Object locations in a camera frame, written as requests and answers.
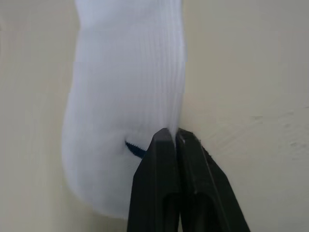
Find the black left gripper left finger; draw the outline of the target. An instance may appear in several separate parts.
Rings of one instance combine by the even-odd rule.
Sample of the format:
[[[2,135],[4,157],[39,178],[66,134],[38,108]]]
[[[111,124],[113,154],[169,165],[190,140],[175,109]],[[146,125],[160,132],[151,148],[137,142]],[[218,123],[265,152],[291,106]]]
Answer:
[[[127,231],[176,232],[181,186],[176,149],[168,129],[158,131],[133,178]]]

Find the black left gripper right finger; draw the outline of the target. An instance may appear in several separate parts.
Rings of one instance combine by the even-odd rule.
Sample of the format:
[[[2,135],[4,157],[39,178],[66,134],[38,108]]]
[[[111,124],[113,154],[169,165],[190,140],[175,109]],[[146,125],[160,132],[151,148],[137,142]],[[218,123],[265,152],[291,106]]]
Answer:
[[[192,132],[178,129],[176,146],[183,191],[183,231],[250,231],[227,176],[199,139]]]

